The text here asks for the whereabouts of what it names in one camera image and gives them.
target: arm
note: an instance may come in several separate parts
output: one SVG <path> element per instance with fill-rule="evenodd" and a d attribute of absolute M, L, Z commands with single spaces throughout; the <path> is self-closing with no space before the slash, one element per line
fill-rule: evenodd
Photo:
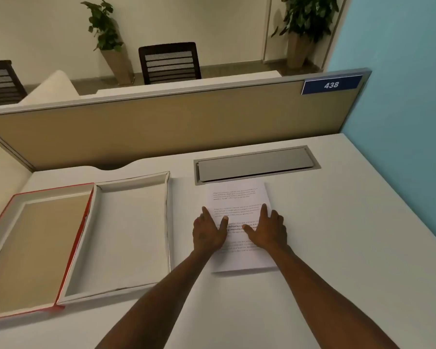
<path fill-rule="evenodd" d="M 163 348 L 198 275 L 225 242 L 227 226 L 225 216 L 217 229 L 202 207 L 202 214 L 194 221 L 192 253 L 141 297 L 96 349 Z"/>
<path fill-rule="evenodd" d="M 398 349 L 368 316 L 303 262 L 287 245 L 284 218 L 262 205 L 256 230 L 242 228 L 271 255 L 322 349 Z"/>

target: person's left hand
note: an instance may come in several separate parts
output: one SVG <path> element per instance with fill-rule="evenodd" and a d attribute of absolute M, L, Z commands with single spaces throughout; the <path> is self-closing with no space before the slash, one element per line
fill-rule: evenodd
<path fill-rule="evenodd" d="M 225 243 L 228 228 L 228 217 L 221 219 L 217 229 L 209 211 L 202 207 L 202 214 L 194 220 L 192 236 L 194 238 L 194 251 L 204 252 L 210 256 L 218 251 Z"/>

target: cubicle partition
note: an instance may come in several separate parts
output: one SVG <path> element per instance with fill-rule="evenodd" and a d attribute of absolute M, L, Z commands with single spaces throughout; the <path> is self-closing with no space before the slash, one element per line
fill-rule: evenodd
<path fill-rule="evenodd" d="M 371 71 L 263 79 L 0 110 L 0 143 L 31 170 L 111 167 L 176 153 L 335 134 Z M 307 81 L 360 78 L 302 94 Z"/>

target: hand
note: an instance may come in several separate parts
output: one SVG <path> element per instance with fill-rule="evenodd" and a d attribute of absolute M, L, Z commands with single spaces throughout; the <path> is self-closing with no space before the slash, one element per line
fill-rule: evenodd
<path fill-rule="evenodd" d="M 219 229 L 209 211 L 202 207 L 202 214 L 194 220 L 192 236 L 194 238 L 194 251 L 205 252 L 210 256 L 225 243 L 228 234 L 228 217 L 221 219 Z"/>
<path fill-rule="evenodd" d="M 244 224 L 242 228 L 255 245 L 270 252 L 270 250 L 287 247 L 287 233 L 283 222 L 284 217 L 275 210 L 268 217 L 266 204 L 262 204 L 257 229 L 253 230 L 247 224 Z"/>

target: potted plant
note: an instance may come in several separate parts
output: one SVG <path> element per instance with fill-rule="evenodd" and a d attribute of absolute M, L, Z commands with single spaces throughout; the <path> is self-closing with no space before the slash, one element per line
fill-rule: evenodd
<path fill-rule="evenodd" d="M 100 5 L 91 2 L 81 2 L 91 10 L 92 16 L 89 17 L 89 32 L 96 30 L 94 36 L 97 37 L 97 46 L 94 51 L 100 49 L 105 61 L 110 66 L 116 80 L 120 85 L 129 85 L 134 82 L 132 65 L 128 59 L 124 43 L 120 40 L 113 19 L 113 6 L 105 0 Z"/>
<path fill-rule="evenodd" d="M 323 35 L 331 34 L 330 25 L 335 12 L 339 12 L 337 0 L 281 0 L 286 3 L 285 26 L 279 33 L 288 32 L 287 65 L 302 67 L 305 59 Z M 272 37 L 278 32 L 276 27 Z"/>

